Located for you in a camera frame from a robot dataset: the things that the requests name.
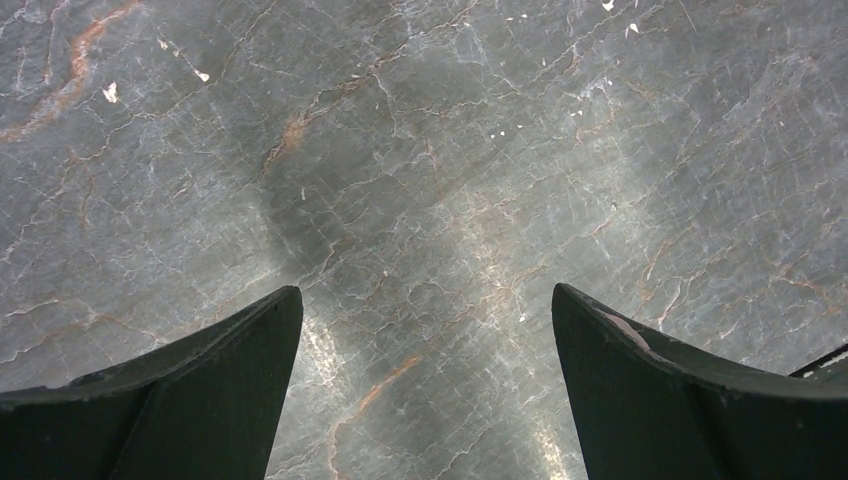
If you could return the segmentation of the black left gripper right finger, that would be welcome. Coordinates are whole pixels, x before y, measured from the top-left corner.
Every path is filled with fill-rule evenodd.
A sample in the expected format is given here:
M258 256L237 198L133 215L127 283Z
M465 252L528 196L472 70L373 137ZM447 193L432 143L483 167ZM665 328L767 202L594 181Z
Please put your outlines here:
M847 351L778 375L558 284L552 326L592 479L843 479Z

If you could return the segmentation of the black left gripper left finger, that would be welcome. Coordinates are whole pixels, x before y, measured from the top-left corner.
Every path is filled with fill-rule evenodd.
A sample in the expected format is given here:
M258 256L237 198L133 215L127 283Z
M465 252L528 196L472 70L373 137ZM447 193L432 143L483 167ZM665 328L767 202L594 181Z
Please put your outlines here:
M121 364L3 393L2 477L263 478L302 323L284 286Z

